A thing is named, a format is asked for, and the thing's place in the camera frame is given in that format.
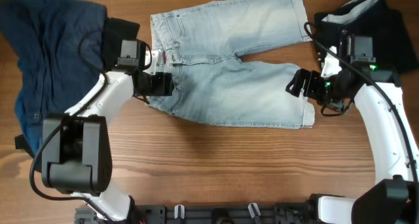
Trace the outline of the light blue denim shorts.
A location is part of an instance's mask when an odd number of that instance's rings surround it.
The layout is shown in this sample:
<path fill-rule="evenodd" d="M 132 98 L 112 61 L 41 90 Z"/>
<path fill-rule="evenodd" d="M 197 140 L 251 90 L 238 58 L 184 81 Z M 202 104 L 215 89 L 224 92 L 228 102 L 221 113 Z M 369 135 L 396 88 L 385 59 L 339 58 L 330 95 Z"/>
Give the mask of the light blue denim shorts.
<path fill-rule="evenodd" d="M 303 0 L 224 0 L 151 16 L 152 47 L 165 52 L 171 96 L 151 107 L 216 126 L 310 128 L 314 106 L 286 86 L 298 66 L 244 62 L 246 54 L 308 41 Z"/>

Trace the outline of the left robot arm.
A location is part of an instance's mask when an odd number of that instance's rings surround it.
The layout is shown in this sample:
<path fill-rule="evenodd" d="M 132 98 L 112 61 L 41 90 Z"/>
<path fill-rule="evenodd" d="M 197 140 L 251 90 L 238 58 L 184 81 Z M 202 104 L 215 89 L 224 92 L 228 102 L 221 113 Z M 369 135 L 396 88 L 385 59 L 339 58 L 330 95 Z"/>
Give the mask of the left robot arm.
<path fill-rule="evenodd" d="M 85 202 L 100 223 L 144 223 L 133 198 L 111 180 L 107 126 L 136 94 L 169 96 L 173 90 L 170 73 L 102 73 L 79 103 L 43 121 L 43 144 L 36 157 L 43 185 L 59 191 L 59 200 Z"/>

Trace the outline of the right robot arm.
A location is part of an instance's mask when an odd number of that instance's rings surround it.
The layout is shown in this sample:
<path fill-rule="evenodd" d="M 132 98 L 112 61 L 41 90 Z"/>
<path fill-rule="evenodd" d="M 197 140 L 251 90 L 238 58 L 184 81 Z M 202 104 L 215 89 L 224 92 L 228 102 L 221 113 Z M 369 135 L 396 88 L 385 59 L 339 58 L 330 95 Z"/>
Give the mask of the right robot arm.
<path fill-rule="evenodd" d="M 349 100 L 359 110 L 373 152 L 376 183 L 357 199 L 313 194 L 306 203 L 307 223 L 417 223 L 418 148 L 403 107 L 397 73 L 354 62 L 324 77 L 298 70 L 286 87 L 337 110 Z"/>

